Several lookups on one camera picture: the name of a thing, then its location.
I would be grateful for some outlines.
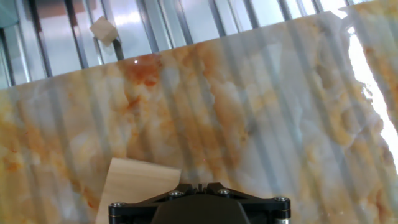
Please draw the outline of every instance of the stone surface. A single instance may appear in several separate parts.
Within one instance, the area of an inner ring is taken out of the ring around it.
[[[0,91],[0,222],[92,223],[112,157],[397,223],[398,5],[379,1]]]

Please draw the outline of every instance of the bolt head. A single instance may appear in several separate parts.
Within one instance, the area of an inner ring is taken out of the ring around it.
[[[122,207],[125,204],[126,204],[125,202],[114,202],[114,203],[111,203],[110,206],[112,206],[112,207]]]
[[[282,196],[278,196],[278,197],[274,197],[275,201],[277,202],[285,202],[288,200],[287,197],[282,197]]]
[[[217,193],[219,193],[219,194],[229,194],[229,193],[231,193],[231,191],[228,190],[228,189],[219,189],[217,191]]]
[[[179,190],[172,190],[169,192],[169,195],[172,197],[180,197],[180,196],[183,196],[184,193]]]

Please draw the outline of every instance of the metal slat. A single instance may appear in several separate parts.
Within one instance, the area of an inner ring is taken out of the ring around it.
[[[157,41],[155,38],[154,34],[154,29],[152,28],[152,23],[150,22],[149,16],[148,16],[148,10],[147,6],[144,2],[144,0],[136,0],[137,1],[137,7],[139,14],[141,15],[141,20],[142,24],[144,25],[145,32],[149,41],[150,49],[153,52],[158,52],[159,47],[157,45]]]
[[[185,41],[184,33],[180,25],[177,8],[175,7],[175,0],[159,0],[159,4],[166,23],[166,28],[169,31],[172,47],[185,46],[187,42]]]
[[[319,0],[324,11],[339,9],[346,6],[345,0]]]
[[[81,2],[85,8],[85,11],[88,14],[89,20],[90,20],[89,28],[101,16],[104,16],[105,18],[107,18],[102,0],[81,0]],[[84,27],[83,23],[82,23],[82,26],[83,27],[80,27],[80,29],[82,30],[82,32],[84,32],[84,29],[86,29],[86,27]],[[96,51],[98,51],[98,49],[100,51],[100,54],[98,54],[98,55],[102,57],[103,63],[111,63],[111,62],[118,61],[113,44],[111,44],[109,46],[105,46],[102,42],[100,42],[96,38],[94,38],[93,35],[92,35],[92,38],[94,40]]]
[[[3,29],[0,29],[0,89],[7,88],[12,85],[5,40],[4,31]]]
[[[70,26],[72,28],[73,40],[75,41],[75,47],[77,48],[80,66],[82,68],[88,68],[89,65],[87,61],[85,45],[83,43],[83,37],[81,36],[81,32],[77,24],[75,8],[73,7],[73,3],[71,2],[71,0],[65,1],[65,7],[67,9]]]
[[[238,25],[232,13],[229,0],[210,0],[214,1],[226,35],[238,33]]]
[[[220,37],[208,0],[180,1],[193,43]]]
[[[220,37],[226,36],[225,28],[221,20],[220,11],[217,8],[215,0],[208,0],[211,14],[213,15],[214,22],[217,27],[218,35]]]
[[[47,75],[30,7],[27,1],[24,0],[16,0],[16,7],[19,16],[19,27],[21,28],[21,41],[25,50],[24,56],[30,78],[32,81],[43,79]]]
[[[53,76],[82,69],[63,0],[36,0],[39,36]]]
[[[296,0],[296,1],[298,8],[302,12],[303,16],[310,16],[316,13],[312,0]]]
[[[246,10],[247,0],[229,0],[231,10],[237,23],[238,31],[244,32],[253,29],[251,18]]]
[[[172,43],[170,41],[169,33],[166,28],[164,18],[162,16],[162,10],[160,4],[157,0],[141,0],[144,1],[146,7],[146,13],[150,24],[152,26],[152,31],[158,46],[158,50],[168,50],[172,48]]]
[[[277,0],[251,0],[260,26],[267,26],[285,20]]]
[[[152,50],[137,2],[135,0],[109,0],[109,6],[110,9],[106,10],[106,14],[118,29],[124,57],[129,58],[151,53]]]
[[[19,85],[30,82],[19,26],[13,25],[4,28],[4,36],[8,52],[7,57],[9,57],[10,66],[12,68],[10,76],[14,84]]]
[[[84,55],[86,60],[85,67],[94,67],[103,64],[101,52],[96,47],[96,41],[90,31],[90,14],[87,13],[84,0],[67,1],[67,9],[71,18],[72,28],[78,42],[80,55]]]
[[[296,19],[296,18],[300,18],[302,16],[306,16],[305,11],[303,12],[302,10],[300,10],[300,1],[297,0],[285,0],[286,1],[286,6],[290,11],[290,16],[291,19]]]

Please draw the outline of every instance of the wooden block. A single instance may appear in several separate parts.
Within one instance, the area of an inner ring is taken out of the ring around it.
[[[90,30],[94,36],[102,41],[104,45],[109,46],[112,41],[118,37],[118,31],[116,28],[101,16],[91,27]]]
[[[99,204],[96,224],[108,224],[108,205],[137,203],[173,190],[181,170],[132,159],[113,158]]]

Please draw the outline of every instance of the small wooden cube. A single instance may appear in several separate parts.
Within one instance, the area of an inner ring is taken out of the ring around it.
[[[116,28],[103,16],[90,27],[90,30],[105,46],[112,44],[112,41],[118,37]]]

